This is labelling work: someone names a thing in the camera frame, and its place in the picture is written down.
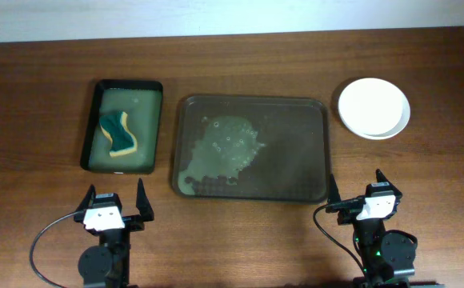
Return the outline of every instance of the white bowl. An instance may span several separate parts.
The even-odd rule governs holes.
[[[394,84],[377,78],[363,78],[342,91],[338,114],[356,135],[383,140],[406,127],[410,120],[410,104]]]

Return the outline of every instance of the brown wood surface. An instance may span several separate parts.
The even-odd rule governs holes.
[[[334,111],[341,85],[384,78],[411,104],[408,127],[374,142]],[[464,287],[464,27],[196,38],[0,44],[0,287],[41,287],[28,264],[37,232],[79,204],[89,184],[119,193],[134,212],[137,175],[78,165],[95,81],[164,85],[156,170],[142,176],[156,220],[132,235],[132,283],[151,286],[284,286],[360,276],[314,226],[316,206],[181,198],[169,184],[176,107],[189,94],[316,98],[330,110],[333,172],[344,198],[381,168],[404,193],[386,224],[419,239],[413,280]],[[351,247],[351,226],[320,215]],[[47,233],[39,269],[77,287],[79,255],[97,239],[72,221]]]

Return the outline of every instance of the green stain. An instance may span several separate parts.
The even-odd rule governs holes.
[[[195,142],[193,157],[187,169],[178,174],[178,188],[187,195],[194,195],[191,177],[201,182],[205,176],[238,178],[239,171],[248,167],[261,148],[258,132],[242,117],[221,116],[210,120],[203,139]]]

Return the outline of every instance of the sponge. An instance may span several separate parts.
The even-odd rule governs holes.
[[[127,129],[127,113],[124,111],[113,112],[100,117],[104,136],[111,141],[110,156],[117,157],[136,152],[138,142],[136,137]]]

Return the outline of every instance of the rectangular tray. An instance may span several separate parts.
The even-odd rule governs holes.
[[[330,173],[327,112],[317,100],[195,95],[182,104],[172,187],[183,196],[315,204],[328,197]]]
[[[129,117],[127,119],[128,126],[130,125],[130,122],[133,121],[133,117],[141,115],[141,117],[145,119],[144,125],[147,127],[151,127],[151,129],[147,128],[144,134],[136,135],[136,137],[139,137],[138,151],[132,154],[129,154],[129,155],[120,156],[120,159],[117,161],[117,164],[116,164],[117,167],[111,167],[109,165],[113,165],[113,164],[107,163],[108,167],[97,168],[94,166],[92,168],[92,165],[90,164],[90,157],[92,154],[92,145],[93,145],[94,137],[97,137],[96,133],[100,131],[100,130],[96,131],[96,129],[99,128],[98,120],[102,112],[101,111],[102,110],[102,97],[104,96],[104,93],[107,90],[136,90],[134,91],[134,93],[137,93],[137,90],[145,90],[145,91],[157,91],[159,93],[152,94],[152,95],[138,94],[137,97],[134,96],[132,103],[126,103],[126,104],[117,103],[116,104],[117,110],[126,110],[126,112],[129,114]],[[81,160],[80,160],[81,168],[83,168],[84,170],[89,170],[93,172],[102,172],[102,173],[118,173],[118,174],[121,174],[121,173],[150,174],[152,173],[154,171],[154,164],[155,164],[155,150],[156,150],[156,145],[158,141],[158,130],[159,130],[159,120],[161,117],[161,108],[162,108],[162,85],[160,82],[142,81],[142,80],[113,80],[113,79],[105,79],[105,80],[99,81],[95,86],[94,96],[92,98],[92,104],[91,104],[91,109],[90,109],[90,115],[88,117],[88,126],[86,127],[86,136],[85,136],[82,153],[81,153]],[[138,112],[138,110],[142,111],[142,113],[134,115],[135,111]],[[140,130],[142,131],[142,129],[144,128],[143,122],[141,122],[141,125],[139,126],[141,127],[141,129],[137,128],[137,131],[134,131],[134,127],[131,128],[129,126],[129,128],[131,129],[131,132],[135,134],[135,132],[139,132]],[[126,164],[123,164],[124,161],[138,161],[141,164],[135,164],[137,165],[135,168],[127,168],[125,166]]]

